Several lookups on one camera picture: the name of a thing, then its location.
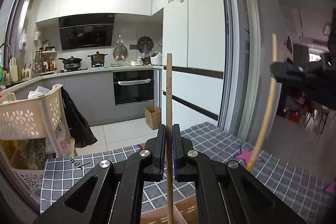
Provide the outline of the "wooden chopstick patterned tip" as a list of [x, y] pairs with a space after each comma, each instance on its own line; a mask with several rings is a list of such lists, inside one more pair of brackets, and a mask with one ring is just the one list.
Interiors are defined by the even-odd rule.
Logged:
[[273, 103], [275, 99], [275, 93], [276, 93], [276, 80], [273, 78], [273, 76], [271, 76], [269, 93], [268, 93], [268, 98], [266, 102], [266, 108], [265, 108], [265, 113], [263, 116], [261, 128], [260, 128], [256, 143], [255, 143], [254, 149], [252, 150], [252, 153], [250, 155], [250, 158], [249, 158], [249, 161], [246, 167], [248, 171], [251, 171], [253, 167], [255, 166], [259, 158], [260, 150], [266, 138], [267, 129], [268, 129], [269, 122], [270, 122], [270, 115], [271, 115], [271, 111], [272, 111], [272, 107], [273, 107]]

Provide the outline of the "plain wooden chopstick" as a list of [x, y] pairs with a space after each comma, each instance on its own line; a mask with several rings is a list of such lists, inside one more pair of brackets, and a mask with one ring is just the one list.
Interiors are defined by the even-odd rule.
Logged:
[[173, 145], [172, 145], [172, 54], [166, 57], [166, 132], [167, 132], [167, 220], [168, 224], [173, 224]]

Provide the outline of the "black kitchen faucet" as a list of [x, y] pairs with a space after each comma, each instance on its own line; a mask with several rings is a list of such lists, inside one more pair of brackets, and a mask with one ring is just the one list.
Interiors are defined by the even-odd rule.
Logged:
[[3, 50], [2, 67], [3, 67], [4, 70], [9, 70], [10, 60], [12, 58], [10, 46], [7, 43], [2, 43], [1, 44], [1, 50]]

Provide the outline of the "grey checked tablecloth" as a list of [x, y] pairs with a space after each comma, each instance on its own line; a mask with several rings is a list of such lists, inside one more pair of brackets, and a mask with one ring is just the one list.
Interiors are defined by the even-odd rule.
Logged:
[[160, 126], [143, 147], [46, 162], [37, 223], [152, 222], [167, 197], [165, 148], [173, 145], [173, 187], [199, 223], [335, 223], [335, 182], [262, 152], [252, 170], [248, 143], [209, 123]]

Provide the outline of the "cardboard box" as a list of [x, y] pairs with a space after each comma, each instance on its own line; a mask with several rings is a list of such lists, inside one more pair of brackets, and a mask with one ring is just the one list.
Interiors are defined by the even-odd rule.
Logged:
[[146, 124], [152, 130], [158, 129], [161, 124], [161, 109], [157, 106], [146, 106], [144, 110]]

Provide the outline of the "beige perforated storage cart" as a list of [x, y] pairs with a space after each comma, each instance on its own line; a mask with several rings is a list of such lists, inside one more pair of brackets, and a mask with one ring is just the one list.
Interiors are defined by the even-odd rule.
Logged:
[[63, 107], [62, 84], [37, 88], [25, 100], [1, 97], [1, 157], [29, 190], [42, 187], [48, 159], [76, 154]]

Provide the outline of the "black built-in oven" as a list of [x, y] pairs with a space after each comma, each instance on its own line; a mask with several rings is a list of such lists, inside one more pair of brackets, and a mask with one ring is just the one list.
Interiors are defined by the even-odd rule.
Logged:
[[154, 71], [114, 72], [113, 88], [116, 105], [153, 100]]

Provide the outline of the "bronze cooking pot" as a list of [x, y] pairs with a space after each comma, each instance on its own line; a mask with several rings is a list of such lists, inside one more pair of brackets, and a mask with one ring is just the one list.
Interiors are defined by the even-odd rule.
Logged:
[[92, 67], [104, 67], [106, 55], [106, 53], [100, 53], [99, 51], [97, 51], [95, 54], [88, 55], [91, 60]]

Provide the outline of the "black wok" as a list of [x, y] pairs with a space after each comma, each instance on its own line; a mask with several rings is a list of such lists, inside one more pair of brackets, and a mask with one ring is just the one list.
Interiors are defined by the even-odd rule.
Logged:
[[80, 58], [71, 56], [70, 58], [67, 59], [60, 57], [58, 58], [58, 60], [62, 61], [63, 67], [67, 71], [78, 70], [81, 68], [82, 59]]

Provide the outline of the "white refrigerator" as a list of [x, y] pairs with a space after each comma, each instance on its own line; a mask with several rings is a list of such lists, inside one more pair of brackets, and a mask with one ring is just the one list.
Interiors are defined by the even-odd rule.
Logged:
[[172, 55], [173, 123], [216, 125], [226, 58], [224, 0], [164, 0], [163, 52]]

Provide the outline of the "black range hood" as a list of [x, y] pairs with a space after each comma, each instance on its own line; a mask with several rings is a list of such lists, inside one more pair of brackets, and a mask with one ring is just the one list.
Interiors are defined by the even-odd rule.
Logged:
[[59, 18], [62, 50], [112, 45], [116, 14], [82, 14]]

